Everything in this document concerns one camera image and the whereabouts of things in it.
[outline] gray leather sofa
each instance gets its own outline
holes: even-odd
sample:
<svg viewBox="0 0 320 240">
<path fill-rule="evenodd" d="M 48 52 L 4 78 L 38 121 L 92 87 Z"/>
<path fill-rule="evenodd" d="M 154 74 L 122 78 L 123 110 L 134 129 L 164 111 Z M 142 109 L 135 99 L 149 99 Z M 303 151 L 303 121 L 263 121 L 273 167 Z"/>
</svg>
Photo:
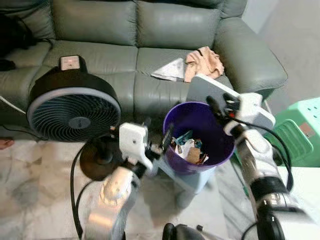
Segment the gray leather sofa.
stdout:
<svg viewBox="0 0 320 240">
<path fill-rule="evenodd" d="M 203 46 L 220 55 L 217 80 L 264 98 L 287 75 L 274 54 L 242 21 L 246 0 L 1 0 L 0 12 L 18 15 L 37 38 L 54 40 L 15 49 L 6 59 L 17 69 L 0 72 L 0 95 L 22 110 L 39 77 L 61 56 L 80 55 L 88 71 L 110 83 L 123 121 L 151 116 L 161 123 L 186 100 L 188 83 L 151 77 L 163 65 Z M 0 102 L 1 124 L 27 126 L 24 114 Z"/>
</svg>

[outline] purple trash bin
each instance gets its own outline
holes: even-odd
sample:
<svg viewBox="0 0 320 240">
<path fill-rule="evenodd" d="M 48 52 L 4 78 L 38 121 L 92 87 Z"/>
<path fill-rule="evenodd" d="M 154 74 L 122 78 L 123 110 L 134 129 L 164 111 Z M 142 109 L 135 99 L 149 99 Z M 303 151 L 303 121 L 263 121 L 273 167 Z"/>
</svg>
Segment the purple trash bin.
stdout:
<svg viewBox="0 0 320 240">
<path fill-rule="evenodd" d="M 173 136 L 181 136 L 193 130 L 193 138 L 202 141 L 203 151 L 209 159 L 202 165 L 196 165 L 184 160 L 170 146 L 165 155 L 171 168 L 180 175 L 203 172 L 227 161 L 235 150 L 235 140 L 225 134 L 221 125 L 210 111 L 209 105 L 202 102 L 184 102 L 172 108 L 165 116 L 163 134 L 173 123 Z"/>
</svg>

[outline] green plastic stool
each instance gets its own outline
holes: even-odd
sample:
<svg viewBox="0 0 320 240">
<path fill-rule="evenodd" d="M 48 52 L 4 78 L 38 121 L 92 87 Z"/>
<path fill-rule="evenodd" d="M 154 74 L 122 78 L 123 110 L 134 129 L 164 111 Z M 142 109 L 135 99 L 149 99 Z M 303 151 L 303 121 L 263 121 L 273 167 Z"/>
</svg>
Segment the green plastic stool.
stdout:
<svg viewBox="0 0 320 240">
<path fill-rule="evenodd" d="M 275 119 L 273 130 L 288 147 L 292 166 L 320 167 L 320 97 L 299 101 Z M 265 137 L 283 150 L 274 136 Z"/>
</svg>

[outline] fan stand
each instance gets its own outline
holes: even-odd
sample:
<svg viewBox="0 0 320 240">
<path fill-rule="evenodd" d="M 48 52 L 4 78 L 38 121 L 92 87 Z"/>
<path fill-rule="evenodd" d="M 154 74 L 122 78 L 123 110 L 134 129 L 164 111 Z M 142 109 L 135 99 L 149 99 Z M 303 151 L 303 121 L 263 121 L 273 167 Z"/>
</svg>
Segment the fan stand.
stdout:
<svg viewBox="0 0 320 240">
<path fill-rule="evenodd" d="M 87 142 L 80 156 L 82 172 L 94 181 L 103 181 L 122 162 L 119 142 L 109 136 Z"/>
</svg>

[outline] sofa backrest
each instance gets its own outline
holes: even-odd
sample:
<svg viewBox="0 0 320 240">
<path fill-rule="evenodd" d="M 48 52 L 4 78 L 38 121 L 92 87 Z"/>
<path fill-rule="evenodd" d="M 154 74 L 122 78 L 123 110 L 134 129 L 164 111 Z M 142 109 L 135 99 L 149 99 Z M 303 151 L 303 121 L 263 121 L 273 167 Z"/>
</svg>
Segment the sofa backrest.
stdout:
<svg viewBox="0 0 320 240">
<path fill-rule="evenodd" d="M 18 16 L 31 29 L 33 36 L 54 39 L 50 0 L 0 0 L 0 13 Z"/>
<path fill-rule="evenodd" d="M 36 38 L 196 49 L 212 46 L 221 18 L 242 15 L 247 0 L 0 0 Z"/>
</svg>

